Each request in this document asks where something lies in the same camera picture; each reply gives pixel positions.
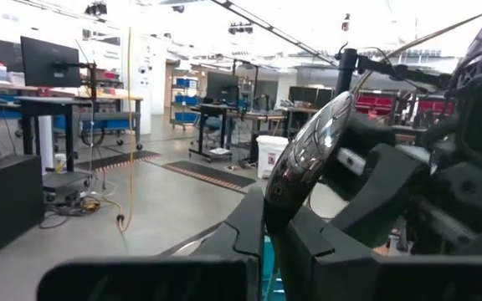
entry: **black pole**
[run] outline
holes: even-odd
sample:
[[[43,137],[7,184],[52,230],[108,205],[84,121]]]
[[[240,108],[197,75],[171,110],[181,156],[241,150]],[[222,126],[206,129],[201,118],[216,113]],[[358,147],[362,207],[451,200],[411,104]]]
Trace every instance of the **black pole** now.
[[[252,101],[256,100],[256,89],[258,88],[258,73],[259,73],[259,67],[256,65],[253,65],[256,68],[256,76],[254,76],[254,92],[252,93]]]
[[[356,49],[346,48],[341,54],[338,70],[338,82],[336,84],[336,96],[346,92],[351,87],[352,74],[356,69],[356,61],[358,60],[358,52]]]

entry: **floor mat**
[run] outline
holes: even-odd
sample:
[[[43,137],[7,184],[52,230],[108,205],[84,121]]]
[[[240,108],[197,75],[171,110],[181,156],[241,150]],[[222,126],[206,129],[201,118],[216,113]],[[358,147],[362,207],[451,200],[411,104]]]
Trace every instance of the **floor mat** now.
[[[133,161],[149,161],[156,159],[160,155],[148,150],[139,150],[133,153]],[[106,171],[109,169],[128,166],[130,164],[130,154],[120,154],[118,156],[111,156],[106,158],[101,158],[97,160],[92,160],[92,170],[93,171]],[[77,163],[74,165],[76,168],[82,170],[89,170],[90,163],[88,161]]]
[[[245,176],[238,176],[226,171],[202,166],[189,161],[177,161],[165,164],[163,167],[179,172],[183,175],[194,177],[224,188],[240,191],[243,187],[254,184],[256,181]]]

